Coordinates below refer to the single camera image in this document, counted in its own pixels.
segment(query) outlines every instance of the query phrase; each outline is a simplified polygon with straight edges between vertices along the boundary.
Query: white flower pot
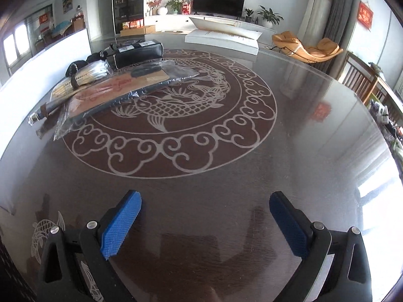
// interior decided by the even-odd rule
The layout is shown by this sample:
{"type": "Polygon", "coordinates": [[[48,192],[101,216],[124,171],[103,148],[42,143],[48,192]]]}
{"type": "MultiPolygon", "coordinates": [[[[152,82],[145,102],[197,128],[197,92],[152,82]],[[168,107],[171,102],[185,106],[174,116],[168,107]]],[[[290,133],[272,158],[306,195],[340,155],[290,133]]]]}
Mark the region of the white flower pot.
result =
{"type": "Polygon", "coordinates": [[[273,23],[272,22],[268,22],[266,20],[263,20],[263,27],[266,28],[273,28],[273,23]]]}
{"type": "Polygon", "coordinates": [[[159,15],[166,15],[168,13],[168,9],[165,7],[161,7],[158,9],[158,14],[159,15]]]}

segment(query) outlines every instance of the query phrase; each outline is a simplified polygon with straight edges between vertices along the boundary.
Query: plastic bag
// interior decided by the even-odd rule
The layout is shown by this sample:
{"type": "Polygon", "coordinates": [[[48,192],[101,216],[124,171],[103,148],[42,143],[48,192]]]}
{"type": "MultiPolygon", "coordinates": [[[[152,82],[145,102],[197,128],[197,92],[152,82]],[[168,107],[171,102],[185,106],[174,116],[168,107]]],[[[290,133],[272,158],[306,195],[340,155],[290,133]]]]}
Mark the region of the plastic bag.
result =
{"type": "Polygon", "coordinates": [[[56,125],[57,140],[78,128],[81,121],[108,107],[139,98],[168,85],[197,76],[192,68],[176,66],[173,60],[148,62],[115,73],[81,92],[64,104],[56,125]]]}
{"type": "Polygon", "coordinates": [[[82,86],[96,80],[105,78],[108,75],[112,75],[112,68],[107,61],[98,60],[91,62],[85,67],[82,67],[75,74],[74,78],[77,83],[71,83],[71,77],[65,77],[52,89],[50,94],[50,101],[61,99],[71,94],[78,86],[82,86]]]}

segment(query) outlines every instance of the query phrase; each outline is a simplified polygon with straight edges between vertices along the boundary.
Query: round table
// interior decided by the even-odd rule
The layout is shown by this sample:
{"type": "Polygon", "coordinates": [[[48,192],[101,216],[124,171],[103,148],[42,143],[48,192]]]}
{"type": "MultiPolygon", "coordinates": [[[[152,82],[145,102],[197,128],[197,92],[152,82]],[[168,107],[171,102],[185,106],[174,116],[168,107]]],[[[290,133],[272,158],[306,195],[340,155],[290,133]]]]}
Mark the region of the round table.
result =
{"type": "Polygon", "coordinates": [[[2,241],[29,285],[52,226],[82,228],[135,189],[142,209],[110,262],[137,301],[273,301],[301,260],[267,206],[282,191],[311,221],[361,230],[373,300],[383,299],[403,265],[403,189],[356,95],[264,48],[147,39],[200,75],[56,141],[54,119],[24,122],[1,158],[2,241]]]}

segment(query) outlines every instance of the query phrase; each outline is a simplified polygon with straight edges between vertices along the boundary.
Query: gray curtain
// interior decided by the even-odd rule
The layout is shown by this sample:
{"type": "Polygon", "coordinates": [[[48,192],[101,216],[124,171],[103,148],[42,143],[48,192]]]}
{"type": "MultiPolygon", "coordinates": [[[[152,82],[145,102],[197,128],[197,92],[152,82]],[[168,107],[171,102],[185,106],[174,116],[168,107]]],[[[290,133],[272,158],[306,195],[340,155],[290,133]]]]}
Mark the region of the gray curtain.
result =
{"type": "MultiPolygon", "coordinates": [[[[333,42],[340,44],[349,20],[352,4],[353,0],[333,0],[323,37],[328,37],[333,42]]],[[[334,58],[326,62],[314,64],[314,67],[326,73],[333,61],[334,58]]]]}

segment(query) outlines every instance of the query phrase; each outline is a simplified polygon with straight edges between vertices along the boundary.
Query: orange chair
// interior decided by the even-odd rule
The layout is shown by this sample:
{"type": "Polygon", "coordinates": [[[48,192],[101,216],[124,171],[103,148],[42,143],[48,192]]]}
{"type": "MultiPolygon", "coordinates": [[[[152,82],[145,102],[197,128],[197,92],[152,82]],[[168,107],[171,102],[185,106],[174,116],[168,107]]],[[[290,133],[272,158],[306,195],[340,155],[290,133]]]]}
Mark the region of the orange chair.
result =
{"type": "Polygon", "coordinates": [[[330,39],[321,39],[315,47],[304,47],[292,32],[272,35],[273,43],[287,56],[305,63],[327,61],[343,52],[330,39]]]}

